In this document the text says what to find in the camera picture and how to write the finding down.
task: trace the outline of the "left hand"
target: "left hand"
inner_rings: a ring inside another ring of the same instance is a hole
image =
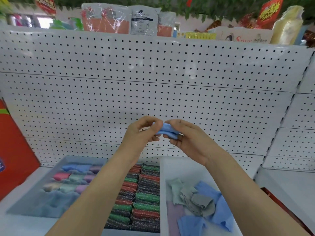
[[[140,131],[143,127],[150,128],[145,131]],[[130,156],[128,160],[130,160],[131,166],[133,166],[138,161],[139,156],[147,143],[160,140],[158,138],[160,135],[156,135],[156,133],[162,127],[163,121],[156,117],[144,116],[140,118],[138,121],[128,126],[117,152],[120,152],[125,156]]]

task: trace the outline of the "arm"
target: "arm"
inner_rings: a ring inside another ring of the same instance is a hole
[[[148,130],[140,132],[141,128],[149,126]],[[161,120],[149,116],[131,124],[116,153],[46,236],[101,235],[125,176],[146,144],[159,140],[155,134],[162,126]]]
[[[180,131],[170,143],[204,165],[221,190],[244,236],[307,236],[308,233],[273,202],[246,174],[234,158],[202,129],[184,120],[169,120]]]

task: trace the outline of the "logo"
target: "logo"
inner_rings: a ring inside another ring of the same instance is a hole
[[[4,171],[5,170],[5,165],[2,161],[2,159],[0,158],[0,172]]]

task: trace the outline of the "green garland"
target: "green garland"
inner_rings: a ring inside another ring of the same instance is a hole
[[[15,3],[34,3],[34,0],[8,0]],[[81,7],[82,3],[103,2],[119,4],[124,6],[146,5],[150,7],[162,7],[162,11],[174,11],[183,15],[186,19],[190,14],[202,21],[206,18],[215,19],[215,16],[239,20],[244,15],[255,12],[258,15],[262,4],[269,0],[192,0],[191,7],[186,6],[187,0],[54,0],[56,6],[68,8]],[[289,6],[300,5],[304,7],[303,19],[306,23],[315,20],[315,0],[284,0],[281,12]]]

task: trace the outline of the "yellow bottle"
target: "yellow bottle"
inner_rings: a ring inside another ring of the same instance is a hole
[[[293,45],[303,24],[302,6],[291,6],[273,25],[271,44]]]

